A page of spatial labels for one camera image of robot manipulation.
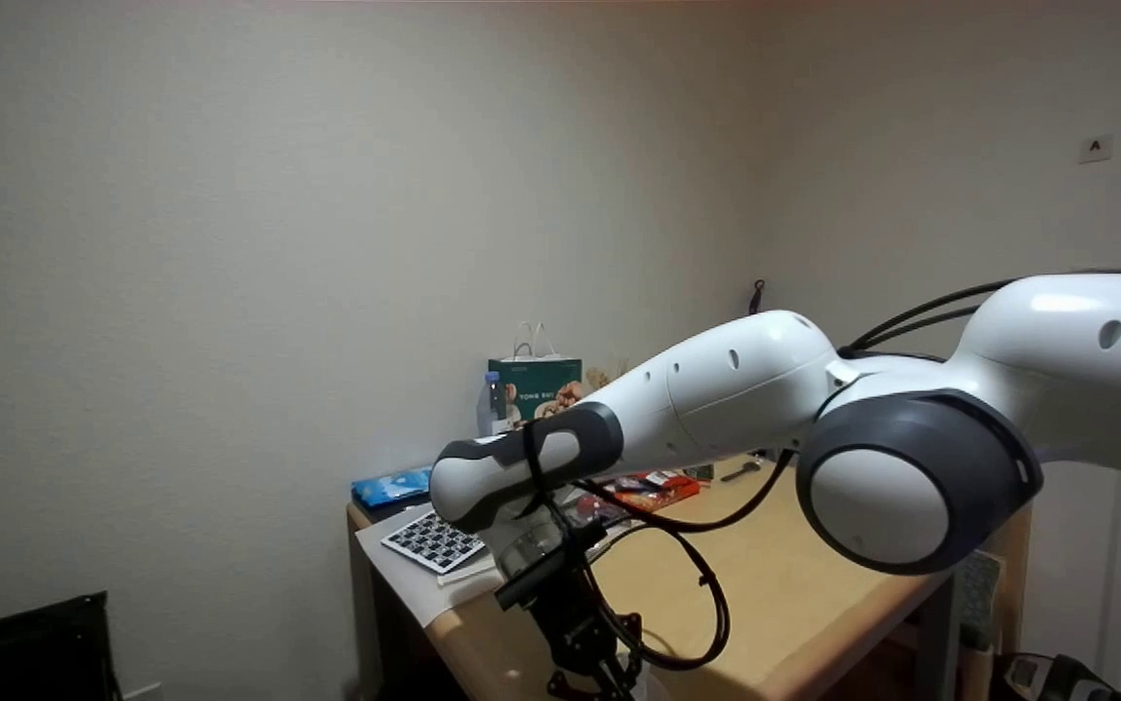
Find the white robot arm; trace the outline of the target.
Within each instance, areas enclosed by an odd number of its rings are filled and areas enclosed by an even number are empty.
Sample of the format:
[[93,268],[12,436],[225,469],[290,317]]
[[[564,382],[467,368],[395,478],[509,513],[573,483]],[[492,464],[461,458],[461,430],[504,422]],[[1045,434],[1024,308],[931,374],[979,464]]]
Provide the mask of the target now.
[[448,443],[432,506],[482,535],[504,570],[499,601],[538,621],[559,683],[631,701],[657,653],[603,604],[590,526],[521,556],[559,487],[777,448],[796,501],[840,556],[878,571],[945,571],[1039,487],[1049,464],[1121,471],[1121,272],[1000,279],[963,312],[945,360],[884,360],[796,312],[701,333],[556,416]]

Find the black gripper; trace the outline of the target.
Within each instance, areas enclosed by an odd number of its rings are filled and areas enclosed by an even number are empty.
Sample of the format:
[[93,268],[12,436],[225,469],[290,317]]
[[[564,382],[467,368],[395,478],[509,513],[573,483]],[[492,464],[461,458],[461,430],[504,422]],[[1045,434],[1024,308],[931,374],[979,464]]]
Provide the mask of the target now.
[[586,612],[525,609],[550,644],[552,674],[543,695],[552,701],[639,701],[640,678],[640,621],[614,614],[595,583]]

